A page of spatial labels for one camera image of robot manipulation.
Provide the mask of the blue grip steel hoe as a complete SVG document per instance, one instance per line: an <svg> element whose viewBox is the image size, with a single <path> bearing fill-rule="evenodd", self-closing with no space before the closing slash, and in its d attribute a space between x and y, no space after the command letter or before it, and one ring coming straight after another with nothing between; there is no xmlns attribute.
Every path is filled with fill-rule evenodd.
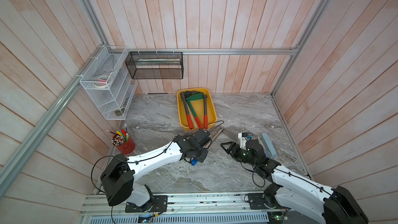
<svg viewBox="0 0 398 224"><path fill-rule="evenodd" d="M238 134L235 134L229 130L226 130L224 128L220 128L215 134L210 134L209 138L210 140L202 147L197 150L197 157L196 158L191 158L189 160L189 163L192 166L195 166L198 162L203 163L204 160L206 159L208 155L208 150L209 148L215 143L216 139L221 135L227 136L231 141L230 142L224 142L220 143L220 147L227 152L229 146L231 146L233 143L238 143Z"/></svg>

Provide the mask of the green shaft red grip hoe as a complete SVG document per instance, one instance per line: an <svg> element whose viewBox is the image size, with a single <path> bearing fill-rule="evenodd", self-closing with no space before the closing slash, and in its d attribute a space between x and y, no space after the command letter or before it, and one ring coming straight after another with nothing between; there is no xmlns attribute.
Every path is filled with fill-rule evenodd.
<svg viewBox="0 0 398 224"><path fill-rule="evenodd" d="M186 91L185 96L186 96L186 102L187 102L194 118L195 119L199 118L195 107L192 105L192 101L203 100L203 93L198 92L198 91Z"/></svg>

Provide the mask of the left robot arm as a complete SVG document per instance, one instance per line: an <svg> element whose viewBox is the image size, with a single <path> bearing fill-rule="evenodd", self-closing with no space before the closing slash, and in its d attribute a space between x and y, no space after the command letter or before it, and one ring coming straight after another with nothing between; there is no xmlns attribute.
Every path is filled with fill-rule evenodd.
<svg viewBox="0 0 398 224"><path fill-rule="evenodd" d="M155 212L157 207L163 212L167 199L158 202L149 186L136 181L170 163L204 162L208 154L206 145L211 142L210 132L200 129L193 134L177 135L165 146L138 156L113 156L100 177L108 205L114 207L125 202L128 213Z"/></svg>

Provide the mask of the wooden handle hoe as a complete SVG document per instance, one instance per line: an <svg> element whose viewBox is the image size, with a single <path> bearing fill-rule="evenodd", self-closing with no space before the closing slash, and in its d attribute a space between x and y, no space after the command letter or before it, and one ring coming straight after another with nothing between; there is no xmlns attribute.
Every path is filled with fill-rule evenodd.
<svg viewBox="0 0 398 224"><path fill-rule="evenodd" d="M208 122L205 120L205 123L202 123L199 118L195 119L195 122L197 123L199 129L208 129Z"/></svg>

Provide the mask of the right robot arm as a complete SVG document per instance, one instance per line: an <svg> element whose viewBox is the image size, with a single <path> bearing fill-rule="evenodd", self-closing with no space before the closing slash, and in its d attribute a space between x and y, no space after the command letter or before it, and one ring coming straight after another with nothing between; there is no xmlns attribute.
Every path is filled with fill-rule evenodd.
<svg viewBox="0 0 398 224"><path fill-rule="evenodd" d="M221 147L235 161L252 167L270 185L264 190L267 206L282 206L299 212L320 224L367 224L368 217L350 191L332 188L301 176L266 156L263 146L249 140L243 149L235 142Z"/></svg>

